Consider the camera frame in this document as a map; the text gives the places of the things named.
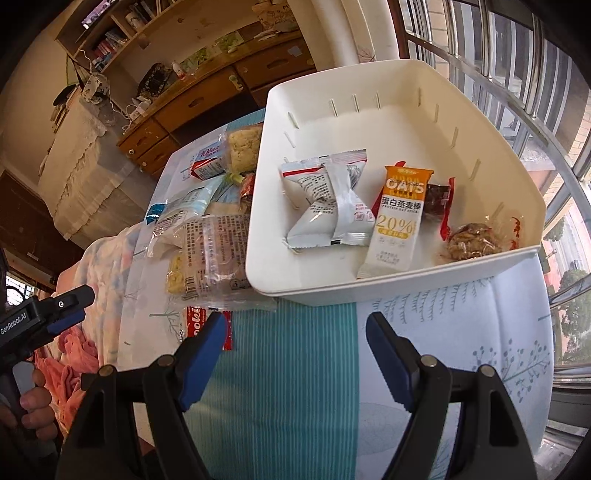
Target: wooden desk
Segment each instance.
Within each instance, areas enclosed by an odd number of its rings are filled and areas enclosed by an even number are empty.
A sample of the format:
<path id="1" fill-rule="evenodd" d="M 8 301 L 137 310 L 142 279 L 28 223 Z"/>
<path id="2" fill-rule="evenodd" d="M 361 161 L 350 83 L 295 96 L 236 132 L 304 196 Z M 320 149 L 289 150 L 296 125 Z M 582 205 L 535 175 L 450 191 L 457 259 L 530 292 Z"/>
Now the wooden desk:
<path id="1" fill-rule="evenodd" d="M 145 116 L 129 127 L 117 145 L 144 171 L 158 178 L 170 155 L 180 148 L 174 130 L 242 92 L 263 107 L 273 86 L 315 71 L 299 31 L 251 40 L 175 82 Z"/>

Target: orange and white wrapper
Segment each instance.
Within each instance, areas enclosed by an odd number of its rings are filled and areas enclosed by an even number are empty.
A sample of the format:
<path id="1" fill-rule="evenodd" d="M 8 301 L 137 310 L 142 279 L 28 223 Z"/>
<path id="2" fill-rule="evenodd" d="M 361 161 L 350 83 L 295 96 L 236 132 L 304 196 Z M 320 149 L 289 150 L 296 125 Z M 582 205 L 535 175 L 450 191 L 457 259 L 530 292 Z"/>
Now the orange and white wrapper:
<path id="1" fill-rule="evenodd" d="M 357 278 L 407 271 L 413 259 L 433 170 L 390 166 L 386 171 L 374 232 Z"/>

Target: teal striped tablecloth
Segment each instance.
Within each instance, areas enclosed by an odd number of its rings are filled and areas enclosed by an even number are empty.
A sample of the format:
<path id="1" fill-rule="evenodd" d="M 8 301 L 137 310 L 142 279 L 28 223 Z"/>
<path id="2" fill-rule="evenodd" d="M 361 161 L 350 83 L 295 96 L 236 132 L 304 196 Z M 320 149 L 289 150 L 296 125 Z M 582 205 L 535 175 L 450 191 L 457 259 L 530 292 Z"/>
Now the teal striped tablecloth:
<path id="1" fill-rule="evenodd" d="M 216 480 L 355 477 L 359 413 L 355 304 L 236 312 L 234 350 L 186 415 Z"/>

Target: drawer handle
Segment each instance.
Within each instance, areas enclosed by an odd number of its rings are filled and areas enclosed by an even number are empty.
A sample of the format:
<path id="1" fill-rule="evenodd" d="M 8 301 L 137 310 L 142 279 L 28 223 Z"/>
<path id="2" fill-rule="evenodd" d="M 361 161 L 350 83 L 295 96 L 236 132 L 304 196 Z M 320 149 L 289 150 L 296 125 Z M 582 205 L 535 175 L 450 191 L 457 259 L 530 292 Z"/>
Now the drawer handle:
<path id="1" fill-rule="evenodd" d="M 190 104 L 189 104 L 189 108 L 193 108 L 194 106 L 199 105 L 201 102 L 203 102 L 205 100 L 205 98 L 203 97 L 199 97 L 196 98 L 195 100 L 193 100 Z"/>
<path id="2" fill-rule="evenodd" d="M 271 69 L 274 69 L 274 68 L 279 67 L 281 65 L 285 65 L 288 62 L 289 62 L 289 60 L 287 60 L 287 59 L 276 59 L 276 60 L 273 60 L 269 65 L 267 65 L 267 68 L 271 70 Z"/>

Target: tablecloth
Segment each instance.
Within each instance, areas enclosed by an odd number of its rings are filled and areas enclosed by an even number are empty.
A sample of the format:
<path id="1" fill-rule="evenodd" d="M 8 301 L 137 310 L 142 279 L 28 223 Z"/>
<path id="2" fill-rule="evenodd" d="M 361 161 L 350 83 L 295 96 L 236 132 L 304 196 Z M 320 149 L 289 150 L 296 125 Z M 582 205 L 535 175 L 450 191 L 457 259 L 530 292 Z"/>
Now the tablecloth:
<path id="1" fill-rule="evenodd" d="M 194 153 L 225 127 L 173 154 L 152 203 L 191 181 Z M 151 226 L 139 234 L 119 339 L 120 368 L 136 368 L 178 347 L 184 321 L 164 291 L 168 261 L 145 258 Z M 495 277 L 360 304 L 306 307 L 278 302 L 275 313 L 236 312 L 234 350 L 224 352 L 186 421 L 217 480 L 378 479 L 408 414 L 388 394 L 365 341 L 367 315 L 380 310 L 421 353 L 450 367 L 498 371 L 536 450 L 550 406 L 552 334 L 536 259 Z M 138 430 L 150 439 L 145 412 Z M 444 478 L 457 408 L 452 406 L 432 478 Z"/>

